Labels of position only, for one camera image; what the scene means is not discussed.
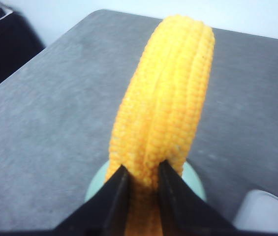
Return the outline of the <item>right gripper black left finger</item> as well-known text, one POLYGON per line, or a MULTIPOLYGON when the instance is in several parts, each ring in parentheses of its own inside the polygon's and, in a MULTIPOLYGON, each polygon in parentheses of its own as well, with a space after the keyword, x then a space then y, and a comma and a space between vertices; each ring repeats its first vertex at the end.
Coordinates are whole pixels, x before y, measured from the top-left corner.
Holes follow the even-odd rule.
POLYGON ((121 165, 98 192, 52 230, 54 236, 123 236, 130 175, 121 165))

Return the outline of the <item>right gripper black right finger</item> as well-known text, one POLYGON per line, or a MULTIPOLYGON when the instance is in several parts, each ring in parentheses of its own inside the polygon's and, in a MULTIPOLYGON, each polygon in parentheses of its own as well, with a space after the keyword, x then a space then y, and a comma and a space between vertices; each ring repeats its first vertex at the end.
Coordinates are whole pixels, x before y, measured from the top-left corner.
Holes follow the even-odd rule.
POLYGON ((163 161, 158 167, 158 196, 165 236, 236 236, 235 227, 198 197, 163 161))

